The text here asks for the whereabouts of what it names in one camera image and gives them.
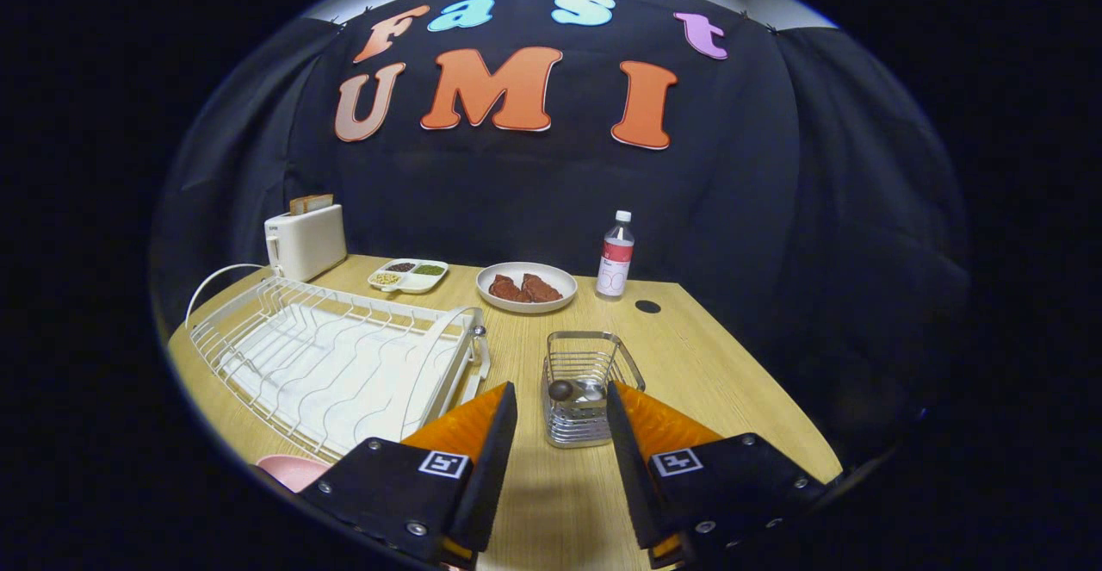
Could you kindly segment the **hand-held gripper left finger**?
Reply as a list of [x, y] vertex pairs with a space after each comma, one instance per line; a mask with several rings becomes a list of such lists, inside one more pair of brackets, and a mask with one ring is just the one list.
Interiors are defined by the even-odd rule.
[[518, 422], [501, 383], [399, 442], [367, 438], [300, 500], [406, 568], [471, 568], [491, 541]]

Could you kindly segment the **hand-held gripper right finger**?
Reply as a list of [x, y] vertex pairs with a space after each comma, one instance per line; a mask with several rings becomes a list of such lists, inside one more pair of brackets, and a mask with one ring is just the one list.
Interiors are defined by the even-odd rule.
[[651, 568], [716, 570], [831, 493], [830, 481], [767, 438], [720, 435], [628, 384], [609, 384], [606, 409], [636, 541]]

